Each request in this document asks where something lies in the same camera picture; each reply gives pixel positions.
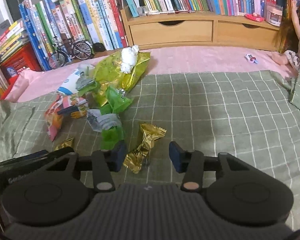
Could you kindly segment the red plastic crate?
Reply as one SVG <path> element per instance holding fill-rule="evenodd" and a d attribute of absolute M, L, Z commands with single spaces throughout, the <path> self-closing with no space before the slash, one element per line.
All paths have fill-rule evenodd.
<path fill-rule="evenodd" d="M 25 69 L 37 72 L 42 71 L 30 42 L 18 49 L 12 56 L 1 63 L 0 68 L 7 80 L 14 72 L 20 73 Z"/>

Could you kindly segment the yellow green plastic bag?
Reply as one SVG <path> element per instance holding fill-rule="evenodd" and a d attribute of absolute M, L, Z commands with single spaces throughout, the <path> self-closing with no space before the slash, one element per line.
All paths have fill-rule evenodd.
<path fill-rule="evenodd" d="M 116 51 L 102 59 L 94 71 L 94 80 L 100 84 L 98 92 L 94 94 L 97 104 L 103 106 L 107 103 L 106 90 L 108 86 L 130 92 L 147 69 L 150 58 L 150 52 L 138 52 L 137 63 L 128 74 L 121 72 L 120 69 L 121 51 Z"/>

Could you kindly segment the green plastic wrapper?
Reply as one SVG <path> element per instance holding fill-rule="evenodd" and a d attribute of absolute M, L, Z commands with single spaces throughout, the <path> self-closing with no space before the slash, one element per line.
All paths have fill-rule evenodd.
<path fill-rule="evenodd" d="M 124 112 L 133 102 L 126 96 L 124 89 L 109 86 L 106 90 L 107 103 L 100 108 L 101 115 L 97 122 L 101 125 L 101 148 L 111 150 L 125 138 L 120 113 Z"/>

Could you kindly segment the white tissue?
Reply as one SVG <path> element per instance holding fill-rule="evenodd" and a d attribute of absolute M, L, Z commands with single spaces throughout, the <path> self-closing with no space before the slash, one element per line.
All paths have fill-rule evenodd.
<path fill-rule="evenodd" d="M 138 60 L 139 46 L 134 45 L 132 47 L 123 48 L 121 50 L 121 72 L 129 74 Z"/>

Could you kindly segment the small wrapped candy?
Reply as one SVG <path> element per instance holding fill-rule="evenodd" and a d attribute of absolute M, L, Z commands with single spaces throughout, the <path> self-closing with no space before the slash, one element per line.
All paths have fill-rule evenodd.
<path fill-rule="evenodd" d="M 249 63 L 255 63 L 258 64 L 258 60 L 256 59 L 256 57 L 254 57 L 251 54 L 246 54 L 245 55 L 245 59 L 249 62 Z"/>

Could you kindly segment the white blue snack bag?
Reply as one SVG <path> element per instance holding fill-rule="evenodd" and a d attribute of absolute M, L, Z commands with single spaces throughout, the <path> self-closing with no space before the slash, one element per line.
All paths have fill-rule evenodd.
<path fill-rule="evenodd" d="M 76 94 L 80 89 L 92 83 L 95 67 L 91 64 L 80 64 L 57 89 L 63 95 Z"/>

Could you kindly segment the small round jar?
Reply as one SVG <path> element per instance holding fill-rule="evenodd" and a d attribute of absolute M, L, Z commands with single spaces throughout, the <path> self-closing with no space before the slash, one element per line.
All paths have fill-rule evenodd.
<path fill-rule="evenodd" d="M 279 27 L 281 25 L 282 13 L 283 7 L 273 3 L 266 4 L 266 21 L 269 24 Z"/>

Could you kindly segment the gold candy wrapper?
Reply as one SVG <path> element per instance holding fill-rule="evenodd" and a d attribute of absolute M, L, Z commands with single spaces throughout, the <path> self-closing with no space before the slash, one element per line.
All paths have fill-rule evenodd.
<path fill-rule="evenodd" d="M 163 138 L 166 134 L 166 129 L 146 122 L 140 123 L 139 128 L 141 137 L 138 145 L 126 155 L 123 162 L 124 167 L 131 170 L 134 174 L 138 174 L 141 171 L 150 150 L 154 147 L 155 141 Z"/>
<path fill-rule="evenodd" d="M 74 144 L 74 138 L 68 138 L 65 141 L 63 141 L 60 144 L 58 144 L 55 147 L 55 151 L 60 150 L 62 148 L 66 148 L 66 147 L 73 147 L 73 144 Z"/>

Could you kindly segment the orange snack packet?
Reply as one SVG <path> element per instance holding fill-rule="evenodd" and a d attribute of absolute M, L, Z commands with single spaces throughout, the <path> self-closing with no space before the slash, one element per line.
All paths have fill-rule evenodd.
<path fill-rule="evenodd" d="M 88 101 L 85 97 L 72 94 L 67 96 L 57 95 L 57 98 L 44 113 L 49 139 L 54 141 L 62 127 L 63 119 L 67 116 L 78 119 L 86 116 Z"/>

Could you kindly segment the grey crumpled wrapper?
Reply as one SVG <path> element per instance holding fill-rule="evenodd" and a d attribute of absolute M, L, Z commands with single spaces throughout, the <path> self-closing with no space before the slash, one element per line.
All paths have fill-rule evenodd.
<path fill-rule="evenodd" d="M 112 127 L 121 127 L 121 120 L 117 114 L 101 114 L 99 109 L 89 109 L 87 110 L 87 121 L 93 131 L 102 132 L 103 130 L 109 130 Z"/>

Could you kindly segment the miniature bicycle model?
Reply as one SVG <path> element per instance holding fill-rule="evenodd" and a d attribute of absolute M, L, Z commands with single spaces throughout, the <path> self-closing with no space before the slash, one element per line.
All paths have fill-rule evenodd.
<path fill-rule="evenodd" d="M 48 59 L 51 69 L 61 68 L 73 59 L 90 59 L 94 54 L 93 46 L 87 40 L 74 41 L 73 38 L 68 38 L 60 41 L 55 36 L 53 41 L 54 52 Z"/>

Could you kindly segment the long-haired doll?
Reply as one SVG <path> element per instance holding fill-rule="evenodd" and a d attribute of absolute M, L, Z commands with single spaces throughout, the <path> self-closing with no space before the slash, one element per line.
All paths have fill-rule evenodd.
<path fill-rule="evenodd" d="M 281 23 L 281 33 L 286 38 L 285 51 L 272 52 L 271 58 L 280 65 L 291 65 L 300 71 L 300 2 L 291 3 L 291 18 Z"/>

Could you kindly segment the stack of flat books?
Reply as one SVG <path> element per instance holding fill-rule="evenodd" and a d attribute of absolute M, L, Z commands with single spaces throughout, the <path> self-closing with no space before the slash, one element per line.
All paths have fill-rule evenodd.
<path fill-rule="evenodd" d="M 28 33 L 22 19 L 15 21 L 0 37 L 0 63 L 11 57 L 29 42 Z"/>

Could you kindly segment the row of upright books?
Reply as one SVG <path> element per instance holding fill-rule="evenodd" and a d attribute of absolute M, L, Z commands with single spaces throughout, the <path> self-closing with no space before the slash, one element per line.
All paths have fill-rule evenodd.
<path fill-rule="evenodd" d="M 121 10 L 129 7 L 133 17 L 179 12 L 208 11 L 222 16 L 244 16 L 254 22 L 266 21 L 266 4 L 283 7 L 282 20 L 291 15 L 293 0 L 23 0 L 19 4 L 34 53 L 43 70 L 54 52 L 53 38 L 87 40 L 94 53 L 130 47 Z M 286 38 L 277 27 L 278 49 Z"/>

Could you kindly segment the wooden drawer shelf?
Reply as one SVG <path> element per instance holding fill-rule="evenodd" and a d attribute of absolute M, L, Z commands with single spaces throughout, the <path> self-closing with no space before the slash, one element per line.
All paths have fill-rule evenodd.
<path fill-rule="evenodd" d="M 278 28 L 244 16 L 222 16 L 208 11 L 133 17 L 121 10 L 128 44 L 140 49 L 178 46 L 231 46 L 277 50 Z"/>

